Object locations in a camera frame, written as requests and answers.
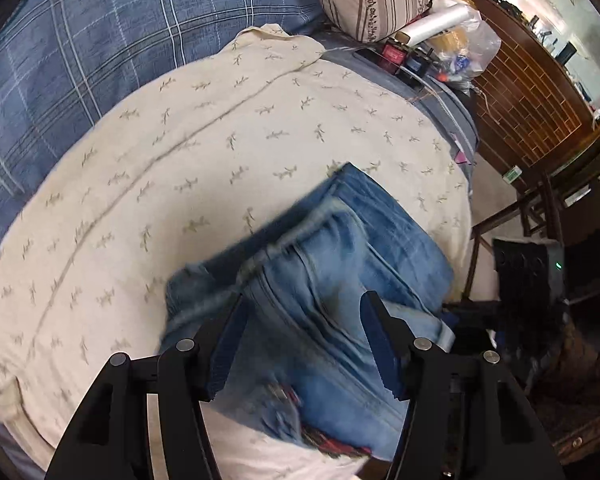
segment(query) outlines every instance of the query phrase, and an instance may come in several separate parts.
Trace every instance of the floor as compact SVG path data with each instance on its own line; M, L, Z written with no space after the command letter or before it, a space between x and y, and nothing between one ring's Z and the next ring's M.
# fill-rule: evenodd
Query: floor
M507 184L500 174L489 165L480 155L476 154L474 167L474 195L471 202L473 224L497 213L517 199L515 188ZM510 220L493 231L483 235L487 243L491 243L494 236L521 238L522 225L520 217ZM471 251L468 252L465 263L465 273L468 271ZM478 253L474 286L471 293L472 300L496 300L498 298L498 275L494 270L493 255L483 246Z

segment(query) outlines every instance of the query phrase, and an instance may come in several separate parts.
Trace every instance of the brown tiled wall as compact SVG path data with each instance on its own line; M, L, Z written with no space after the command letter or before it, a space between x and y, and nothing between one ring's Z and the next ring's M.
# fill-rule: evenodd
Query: brown tiled wall
M520 23L491 0L473 0L502 47L475 84L478 133L496 168L517 164L532 184L592 134L592 116L560 65Z

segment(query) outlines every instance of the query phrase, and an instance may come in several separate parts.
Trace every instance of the plaid fabric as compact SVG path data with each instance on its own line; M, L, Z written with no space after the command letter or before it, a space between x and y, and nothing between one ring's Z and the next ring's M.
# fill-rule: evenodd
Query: plaid fabric
M143 84L317 0L24 0L0 32L0 241L62 154Z

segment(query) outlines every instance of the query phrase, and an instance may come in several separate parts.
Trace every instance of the plastic wrap roll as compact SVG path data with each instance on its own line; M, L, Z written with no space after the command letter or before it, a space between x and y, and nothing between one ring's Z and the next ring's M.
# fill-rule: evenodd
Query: plastic wrap roll
M470 7L463 4L455 4L440 12L425 16L417 22L410 23L406 27L401 28L400 32L405 33L410 38L408 46L415 46L443 30L455 27L459 23L464 22L464 20L468 20L471 15Z

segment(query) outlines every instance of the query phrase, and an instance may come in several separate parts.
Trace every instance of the cream cloth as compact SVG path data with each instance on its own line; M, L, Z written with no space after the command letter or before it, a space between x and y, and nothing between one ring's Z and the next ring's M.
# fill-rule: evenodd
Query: cream cloth
M413 105L320 60L323 51L277 25L249 28L145 85L69 150L10 227L0 248L0 421L43 468L109 356L155 353L165 281L344 162L392 194L458 274L470 210L445 141ZM261 437L232 440L220 471L274 478L240 466L272 449L281 470L311 456L312 478L348 478L358 466Z

